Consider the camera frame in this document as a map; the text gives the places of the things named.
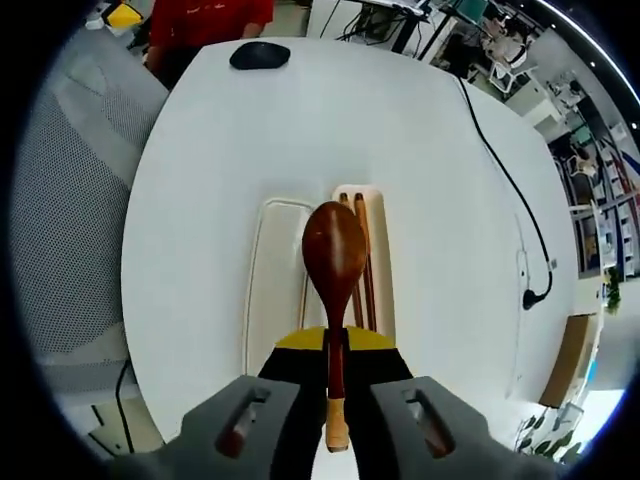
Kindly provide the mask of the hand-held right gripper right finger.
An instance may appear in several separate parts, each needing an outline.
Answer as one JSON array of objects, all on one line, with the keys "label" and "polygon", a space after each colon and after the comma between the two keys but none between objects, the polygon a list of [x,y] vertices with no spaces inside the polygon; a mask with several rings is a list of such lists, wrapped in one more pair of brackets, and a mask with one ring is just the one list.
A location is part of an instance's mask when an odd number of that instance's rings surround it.
[{"label": "hand-held right gripper right finger", "polygon": [[505,450],[479,411],[412,376],[389,338],[356,327],[346,335],[346,419],[362,478],[504,478]]}]

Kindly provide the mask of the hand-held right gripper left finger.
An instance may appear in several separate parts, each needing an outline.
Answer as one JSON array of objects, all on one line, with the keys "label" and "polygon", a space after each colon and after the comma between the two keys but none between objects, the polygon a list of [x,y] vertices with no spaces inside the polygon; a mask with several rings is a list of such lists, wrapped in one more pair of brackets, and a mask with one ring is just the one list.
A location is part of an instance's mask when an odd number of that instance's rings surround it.
[{"label": "hand-held right gripper left finger", "polygon": [[328,331],[287,335],[258,376],[189,411],[149,456],[152,479],[308,479],[326,419]]}]

